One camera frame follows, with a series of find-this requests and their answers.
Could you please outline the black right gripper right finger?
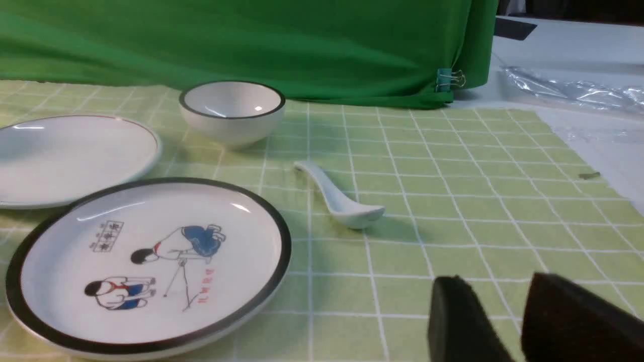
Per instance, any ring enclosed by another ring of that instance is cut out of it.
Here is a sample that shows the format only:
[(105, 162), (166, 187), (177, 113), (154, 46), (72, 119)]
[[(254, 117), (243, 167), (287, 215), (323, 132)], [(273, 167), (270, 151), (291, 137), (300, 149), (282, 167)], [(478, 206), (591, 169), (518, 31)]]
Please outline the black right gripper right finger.
[(642, 361), (643, 323), (567, 278), (535, 273), (521, 348), (527, 361)]

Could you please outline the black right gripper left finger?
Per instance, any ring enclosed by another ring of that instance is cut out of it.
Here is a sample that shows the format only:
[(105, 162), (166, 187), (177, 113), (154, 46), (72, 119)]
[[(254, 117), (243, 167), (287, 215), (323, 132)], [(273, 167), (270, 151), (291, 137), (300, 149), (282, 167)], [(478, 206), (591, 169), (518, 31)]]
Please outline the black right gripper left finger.
[(433, 281), (427, 342), (430, 361), (513, 361), (475, 291), (458, 276)]

